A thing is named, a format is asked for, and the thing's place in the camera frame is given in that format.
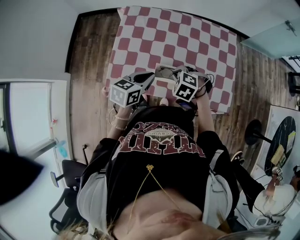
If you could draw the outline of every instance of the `wooden floor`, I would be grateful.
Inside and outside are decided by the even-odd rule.
[[[112,104],[102,97],[110,54],[120,18],[118,13],[82,18],[71,61],[71,134],[74,157],[83,161],[82,145],[87,144],[90,159],[98,142],[107,136],[106,120]],[[294,108],[287,86],[290,68],[281,60],[266,56],[240,44],[237,39],[237,61],[234,95],[227,115],[214,115],[215,129],[230,154],[244,151],[245,167],[250,171],[261,142],[248,147],[244,141],[247,124],[253,119],[267,126],[270,105]],[[159,99],[151,97],[150,104]]]

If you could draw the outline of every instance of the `logo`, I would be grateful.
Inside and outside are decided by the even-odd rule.
[[[165,140],[171,141],[175,135],[176,134],[171,130],[162,128],[154,129],[145,134],[145,136],[148,136],[152,140],[157,141],[159,143],[163,143]]]

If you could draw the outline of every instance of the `desk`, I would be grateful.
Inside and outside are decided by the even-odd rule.
[[[236,49],[235,33],[200,17],[153,7],[126,7],[105,86],[133,72],[155,72],[157,63],[185,65],[214,75],[210,108],[227,113],[233,97]],[[171,99],[173,86],[154,81],[146,94]]]

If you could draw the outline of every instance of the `door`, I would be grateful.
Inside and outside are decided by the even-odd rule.
[[[287,20],[241,43],[273,59],[300,55],[300,18]]]

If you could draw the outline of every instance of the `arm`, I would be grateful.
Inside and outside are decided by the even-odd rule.
[[[128,119],[130,116],[130,112],[131,107],[120,107],[117,116],[120,118]],[[113,123],[119,128],[125,128],[127,125],[127,120],[120,120],[116,118]],[[112,126],[107,135],[107,138],[102,139],[97,145],[93,152],[89,165],[86,167],[82,174],[80,182],[81,188],[93,173],[98,172],[106,167],[122,133],[122,130],[119,130],[116,127]]]
[[[202,90],[201,92],[198,92],[196,96],[201,96],[204,92],[205,91]],[[215,174],[222,176],[228,182],[233,197],[233,210],[238,203],[240,192],[231,166],[228,150],[215,133],[208,94],[205,93],[202,97],[198,97],[196,100],[199,118],[197,144],[203,150],[210,163],[210,167]]]
[[[277,179],[277,175],[273,175],[272,180],[269,182],[267,186],[267,195],[273,196],[275,191],[275,186],[279,185],[279,180]]]
[[[123,118],[123,119],[128,119],[130,116],[130,113],[131,113],[131,107],[126,107],[126,108],[120,107],[117,116],[120,118]],[[121,119],[117,119],[117,118],[113,121],[113,123],[119,128],[125,128],[127,125],[127,122],[128,122],[128,120],[121,120]],[[116,127],[114,127],[112,125],[112,127],[107,135],[107,138],[118,140],[121,137],[122,133],[123,133],[122,130],[117,129]]]
[[[204,84],[203,80],[199,80],[199,86]],[[198,134],[205,131],[215,131],[214,122],[210,111],[210,100],[208,94],[205,93],[205,87],[196,93],[197,107],[198,107]]]

